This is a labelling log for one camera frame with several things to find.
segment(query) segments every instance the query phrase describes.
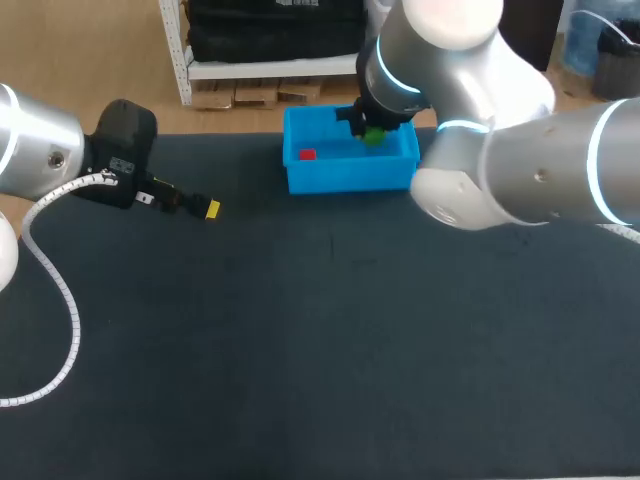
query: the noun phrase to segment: green object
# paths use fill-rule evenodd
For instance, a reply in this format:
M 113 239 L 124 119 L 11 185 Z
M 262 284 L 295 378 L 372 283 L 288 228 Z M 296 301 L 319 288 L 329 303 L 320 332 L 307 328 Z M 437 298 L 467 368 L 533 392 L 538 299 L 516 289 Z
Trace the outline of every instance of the green object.
M 381 128 L 367 128 L 362 141 L 367 147 L 379 147 L 384 142 L 386 132 Z

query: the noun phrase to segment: white spiral cable wrap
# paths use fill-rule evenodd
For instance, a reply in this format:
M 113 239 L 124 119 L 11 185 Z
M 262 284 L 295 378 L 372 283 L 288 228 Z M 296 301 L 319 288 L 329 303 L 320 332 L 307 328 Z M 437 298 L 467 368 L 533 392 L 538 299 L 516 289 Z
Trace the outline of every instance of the white spiral cable wrap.
M 635 231 L 632 228 L 625 227 L 623 225 L 598 225 L 599 227 L 609 230 L 611 233 L 620 235 L 627 240 L 640 245 L 640 232 Z
M 42 212 L 42 210 L 44 210 L 46 207 L 48 207 L 57 199 L 66 195 L 67 193 L 91 185 L 116 186 L 117 184 L 118 180 L 116 176 L 110 173 L 97 173 L 93 175 L 87 175 L 86 177 L 77 178 L 76 180 L 73 180 L 47 194 L 33 207 L 31 207 L 27 215 L 24 217 L 24 220 L 22 221 L 22 240 L 24 241 L 24 244 L 27 246 L 29 251 L 42 264 L 47 273 L 51 275 L 51 278 L 53 278 L 53 281 L 60 289 L 60 293 L 62 293 L 62 295 L 64 296 L 67 307 L 69 308 L 69 315 L 71 316 L 71 347 L 69 349 L 69 355 L 67 355 L 67 359 L 64 362 L 62 369 L 53 380 L 51 380 L 41 389 L 28 395 L 14 398 L 0 398 L 0 408 L 16 407 L 18 405 L 35 402 L 36 400 L 39 400 L 40 398 L 54 391 L 64 381 L 64 379 L 71 371 L 71 368 L 76 361 L 76 357 L 78 356 L 78 349 L 80 348 L 80 316 L 78 315 L 76 301 L 74 300 L 73 295 L 71 294 L 71 290 L 69 290 L 66 282 L 60 276 L 60 273 L 58 273 L 56 267 L 53 266 L 51 261 L 33 241 L 33 238 L 31 237 L 31 224 L 38 216 L 38 214 Z

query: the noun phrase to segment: yellow object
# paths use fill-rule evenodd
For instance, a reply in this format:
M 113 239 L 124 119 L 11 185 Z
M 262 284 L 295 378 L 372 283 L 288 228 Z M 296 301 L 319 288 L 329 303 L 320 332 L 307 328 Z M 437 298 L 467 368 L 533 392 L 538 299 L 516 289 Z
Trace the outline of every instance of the yellow object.
M 216 218 L 218 216 L 219 210 L 220 210 L 220 202 L 211 200 L 211 203 L 209 204 L 209 211 L 207 212 L 207 220 L 209 220 L 210 218 Z

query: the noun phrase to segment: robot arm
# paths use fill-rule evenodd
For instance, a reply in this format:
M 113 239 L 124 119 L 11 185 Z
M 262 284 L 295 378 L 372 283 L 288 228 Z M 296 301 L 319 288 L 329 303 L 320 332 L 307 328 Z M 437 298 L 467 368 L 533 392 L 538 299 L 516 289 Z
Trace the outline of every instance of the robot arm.
M 411 193 L 448 225 L 634 222 L 637 101 L 553 115 L 552 86 L 498 31 L 502 10 L 398 0 L 358 62 L 361 123 L 391 130 L 381 117 L 393 127 L 432 104 L 438 130 Z
M 85 138 L 75 117 L 0 85 L 0 192 L 36 200 L 80 174 Z M 18 244 L 0 212 L 0 291 Z
M 84 135 L 74 116 L 0 84 L 0 193 L 37 201 L 65 186 L 61 195 L 74 191 L 120 208 L 138 200 L 169 213 L 185 207 L 198 218 L 208 218 L 217 202 L 185 195 L 147 171 L 156 136 L 153 113 L 126 100 L 107 106 L 96 131 Z M 103 175 L 87 177 L 98 173 Z M 70 183 L 79 177 L 84 180 Z M 11 279 L 17 258 L 15 235 L 0 214 L 0 291 Z

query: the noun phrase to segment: blue container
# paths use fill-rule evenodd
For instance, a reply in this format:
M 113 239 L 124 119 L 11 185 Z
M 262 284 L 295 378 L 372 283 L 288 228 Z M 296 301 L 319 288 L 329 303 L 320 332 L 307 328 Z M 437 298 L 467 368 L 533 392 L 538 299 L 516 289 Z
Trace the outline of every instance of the blue container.
M 573 12 L 588 10 L 610 22 L 621 18 L 639 19 L 638 0 L 577 0 Z M 606 28 L 602 20 L 585 13 L 571 15 L 564 49 L 565 66 L 578 75 L 591 77 L 598 66 L 598 40 Z
M 289 192 L 337 193 L 408 190 L 420 161 L 413 123 L 387 133 L 382 145 L 367 147 L 348 122 L 336 120 L 336 106 L 288 108 L 284 116 L 284 166 Z M 300 160 L 313 149 L 316 160 Z

